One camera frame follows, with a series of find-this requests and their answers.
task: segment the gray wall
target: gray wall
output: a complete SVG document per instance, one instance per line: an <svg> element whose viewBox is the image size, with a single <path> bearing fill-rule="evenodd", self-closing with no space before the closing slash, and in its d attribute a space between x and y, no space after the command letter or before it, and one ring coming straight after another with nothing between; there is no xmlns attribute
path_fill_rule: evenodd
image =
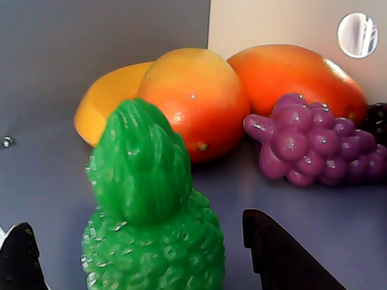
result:
<svg viewBox="0 0 387 290"><path fill-rule="evenodd" d="M108 71L206 47L209 0L0 0L0 135L73 117Z"/></svg>

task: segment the green plastic pineapple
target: green plastic pineapple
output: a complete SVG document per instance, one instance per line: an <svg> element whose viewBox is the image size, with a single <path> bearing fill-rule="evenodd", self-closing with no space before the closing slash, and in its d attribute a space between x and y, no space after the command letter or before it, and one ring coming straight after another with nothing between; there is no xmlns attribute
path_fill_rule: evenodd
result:
<svg viewBox="0 0 387 290"><path fill-rule="evenodd" d="M222 288L219 220L192 188L183 140L155 106L124 101L86 172L99 205L82 237L88 289Z"/></svg>

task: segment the grape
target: grape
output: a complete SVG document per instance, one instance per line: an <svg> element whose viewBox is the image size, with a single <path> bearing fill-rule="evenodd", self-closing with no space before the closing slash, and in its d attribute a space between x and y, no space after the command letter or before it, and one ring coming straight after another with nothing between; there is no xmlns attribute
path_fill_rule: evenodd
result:
<svg viewBox="0 0 387 290"><path fill-rule="evenodd" d="M284 161L296 161L309 151L308 138L296 131L275 133L271 144L275 155Z"/></svg>
<svg viewBox="0 0 387 290"><path fill-rule="evenodd" d="M356 127L355 124L347 118L335 118L335 125L332 130L338 137L347 137L355 134Z"/></svg>
<svg viewBox="0 0 387 290"><path fill-rule="evenodd" d="M303 175L317 176L325 168L325 158L309 151L302 159L294 165L295 169Z"/></svg>
<svg viewBox="0 0 387 290"><path fill-rule="evenodd" d="M319 181L327 186L337 186L343 182L343 179L334 179L322 175L319 177Z"/></svg>
<svg viewBox="0 0 387 290"><path fill-rule="evenodd" d="M362 124L362 130L372 133L378 144L387 146L387 103L368 106L368 115Z"/></svg>
<svg viewBox="0 0 387 290"><path fill-rule="evenodd" d="M376 147L376 153L380 154L385 161L387 161L387 147L381 144L378 144Z"/></svg>
<svg viewBox="0 0 387 290"><path fill-rule="evenodd" d="M307 105L307 101L305 101L300 94L295 92L290 92L283 95L275 104L274 109L272 110L272 116L276 115L278 112L281 112L287 106L295 104Z"/></svg>
<svg viewBox="0 0 387 290"><path fill-rule="evenodd" d="M290 105L278 112L274 117L277 129L292 129L308 132L313 124L312 113L301 104Z"/></svg>
<svg viewBox="0 0 387 290"><path fill-rule="evenodd" d="M355 160L360 154L360 148L359 136L347 136L341 138L340 154L345 160Z"/></svg>
<svg viewBox="0 0 387 290"><path fill-rule="evenodd" d="M312 103L309 105L312 112L313 124L324 129L332 129L335 123L331 109L326 104Z"/></svg>
<svg viewBox="0 0 387 290"><path fill-rule="evenodd" d="M335 158L326 161L323 174L327 178L342 179L346 175L349 166L350 164L338 155Z"/></svg>
<svg viewBox="0 0 387 290"><path fill-rule="evenodd" d="M339 138L331 130L314 128L309 133L310 147L316 153L331 158L340 150Z"/></svg>
<svg viewBox="0 0 387 290"><path fill-rule="evenodd" d="M267 178L278 179L288 173L291 165L280 160L273 153L270 144L265 143L262 145L261 153L259 154L259 168Z"/></svg>
<svg viewBox="0 0 387 290"><path fill-rule="evenodd" d="M363 154L376 151L376 140L373 134L362 130L356 130L356 136L360 137L360 150Z"/></svg>
<svg viewBox="0 0 387 290"><path fill-rule="evenodd" d="M347 178L350 182L362 182L368 170L368 158L365 155L360 155L358 159L350 162Z"/></svg>
<svg viewBox="0 0 387 290"><path fill-rule="evenodd" d="M371 153L368 155L369 166L368 166L368 180L375 182L383 174L385 168L385 161L382 156L378 153Z"/></svg>
<svg viewBox="0 0 387 290"><path fill-rule="evenodd" d="M288 181L296 186L308 186L314 183L315 177L303 175L293 169L288 172L286 175Z"/></svg>
<svg viewBox="0 0 387 290"><path fill-rule="evenodd" d="M274 133L274 121L258 115L250 114L243 120L243 128L247 134L259 142L268 142Z"/></svg>

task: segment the round mirror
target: round mirror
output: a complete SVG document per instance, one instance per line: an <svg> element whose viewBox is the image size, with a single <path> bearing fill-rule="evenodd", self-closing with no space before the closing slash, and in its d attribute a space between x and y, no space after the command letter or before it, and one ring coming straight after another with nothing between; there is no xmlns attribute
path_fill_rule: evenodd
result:
<svg viewBox="0 0 387 290"><path fill-rule="evenodd" d="M350 57L362 59L374 52L379 32L374 20L361 12L346 15L337 29L341 50Z"/></svg>

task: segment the black plastic piece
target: black plastic piece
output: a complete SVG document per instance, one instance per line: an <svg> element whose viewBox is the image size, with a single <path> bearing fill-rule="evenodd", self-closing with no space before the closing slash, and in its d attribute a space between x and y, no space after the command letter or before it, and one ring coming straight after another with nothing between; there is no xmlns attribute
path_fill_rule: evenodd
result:
<svg viewBox="0 0 387 290"><path fill-rule="evenodd" d="M245 210L244 246L262 290L346 290L276 221L260 210Z"/></svg>
<svg viewBox="0 0 387 290"><path fill-rule="evenodd" d="M0 290L48 290L31 225L13 226L0 248Z"/></svg>

